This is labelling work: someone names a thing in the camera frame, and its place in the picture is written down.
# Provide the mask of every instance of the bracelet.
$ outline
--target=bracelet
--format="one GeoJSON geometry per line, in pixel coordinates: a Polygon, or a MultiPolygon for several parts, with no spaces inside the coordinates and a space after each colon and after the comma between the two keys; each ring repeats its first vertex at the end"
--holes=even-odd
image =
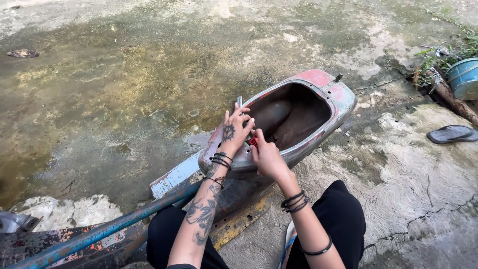
{"type": "Polygon", "coordinates": [[[232,162],[232,159],[229,158],[226,154],[215,153],[215,154],[214,154],[214,157],[215,157],[216,155],[220,155],[220,156],[226,157],[226,158],[228,158],[229,160],[231,160],[231,162],[232,162]]]}
{"type": "Polygon", "coordinates": [[[321,251],[317,251],[317,252],[307,252],[305,251],[301,245],[300,246],[300,250],[302,251],[302,253],[306,254],[306,255],[309,255],[309,256],[317,256],[317,255],[320,255],[320,254],[324,254],[326,253],[330,247],[332,246],[332,238],[330,237],[329,234],[327,234],[329,236],[329,244],[324,248],[322,249],[321,251]]]}
{"type": "Polygon", "coordinates": [[[288,205],[285,205],[284,207],[282,207],[282,211],[285,211],[286,209],[289,209],[291,206],[294,206],[296,204],[298,204],[301,200],[302,200],[302,197],[304,197],[305,194],[302,194],[299,199],[297,199],[297,202],[293,203],[293,204],[288,204],[288,205]]]}
{"type": "Polygon", "coordinates": [[[218,182],[218,180],[220,181],[224,181],[224,177],[218,177],[217,179],[212,179],[212,178],[208,178],[206,176],[203,176],[203,179],[210,179],[210,180],[213,180],[215,183],[221,185],[221,190],[224,189],[224,185],[222,185],[221,182],[218,182]]]}
{"type": "Polygon", "coordinates": [[[285,210],[285,212],[286,212],[286,213],[294,213],[294,212],[297,212],[297,211],[303,209],[303,208],[307,205],[308,202],[309,202],[309,197],[306,196],[305,199],[304,199],[304,201],[303,201],[301,204],[299,204],[298,206],[296,206],[296,207],[294,207],[294,208],[287,208],[287,209],[285,210]]]}
{"type": "Polygon", "coordinates": [[[231,171],[231,165],[228,162],[226,162],[225,160],[221,159],[221,158],[214,157],[214,158],[212,158],[211,162],[221,164],[221,165],[227,167],[228,171],[231,171]]]}
{"type": "Polygon", "coordinates": [[[292,200],[294,200],[294,199],[296,199],[296,198],[301,197],[302,195],[304,195],[304,191],[301,191],[299,194],[294,195],[294,196],[292,196],[291,198],[286,199],[285,201],[283,201],[283,202],[281,203],[281,207],[282,207],[282,208],[285,208],[285,207],[287,206],[287,203],[289,203],[290,201],[292,201],[292,200]]]}

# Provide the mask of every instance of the tattooed hand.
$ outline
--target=tattooed hand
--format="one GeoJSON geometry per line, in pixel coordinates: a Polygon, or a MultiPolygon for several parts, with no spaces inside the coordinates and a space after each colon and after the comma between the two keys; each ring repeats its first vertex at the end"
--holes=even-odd
{"type": "Polygon", "coordinates": [[[249,115],[241,115],[241,113],[248,111],[250,111],[249,108],[240,108],[237,103],[231,116],[229,116],[229,111],[226,111],[221,147],[217,149],[217,152],[224,152],[228,157],[232,158],[242,144],[244,144],[247,135],[255,126],[254,118],[251,118],[249,115]],[[246,121],[249,122],[243,128],[242,123],[246,121]]]}

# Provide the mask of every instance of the blue plastic basin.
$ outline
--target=blue plastic basin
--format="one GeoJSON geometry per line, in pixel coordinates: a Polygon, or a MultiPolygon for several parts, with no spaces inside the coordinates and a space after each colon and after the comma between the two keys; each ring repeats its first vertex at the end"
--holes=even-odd
{"type": "Polygon", "coordinates": [[[449,81],[448,84],[456,98],[478,99],[478,58],[462,60],[452,65],[445,73],[445,79],[449,81]]]}

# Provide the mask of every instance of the hand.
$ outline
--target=hand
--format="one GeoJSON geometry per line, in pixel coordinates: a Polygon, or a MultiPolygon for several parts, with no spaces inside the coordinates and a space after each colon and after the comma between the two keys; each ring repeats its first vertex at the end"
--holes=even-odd
{"type": "Polygon", "coordinates": [[[249,115],[241,115],[241,113],[248,111],[250,111],[249,108],[240,108],[237,103],[235,104],[234,113],[230,117],[229,111],[226,111],[222,142],[217,152],[224,152],[228,157],[232,158],[244,144],[247,135],[256,126],[254,118],[251,118],[249,115]],[[247,126],[242,128],[242,124],[246,121],[249,121],[247,126]]]}
{"type": "Polygon", "coordinates": [[[275,181],[282,181],[291,178],[292,172],[282,159],[279,149],[274,143],[267,143],[261,129],[252,130],[252,134],[257,137],[259,149],[250,145],[252,161],[258,167],[257,174],[267,176],[275,181]]]}

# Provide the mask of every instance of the wooden log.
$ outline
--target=wooden log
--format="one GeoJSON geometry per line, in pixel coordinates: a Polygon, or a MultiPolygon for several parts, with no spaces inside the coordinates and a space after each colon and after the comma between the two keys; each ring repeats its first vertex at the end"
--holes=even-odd
{"type": "Polygon", "coordinates": [[[472,124],[475,126],[478,126],[478,115],[471,110],[468,105],[460,100],[457,99],[454,95],[453,92],[450,89],[450,86],[447,84],[445,79],[438,73],[438,71],[435,73],[431,70],[426,71],[424,73],[426,76],[438,76],[439,81],[435,85],[436,79],[433,77],[431,86],[435,87],[436,93],[438,93],[452,108],[453,112],[455,112],[457,115],[467,119],[470,121],[472,124]]]}

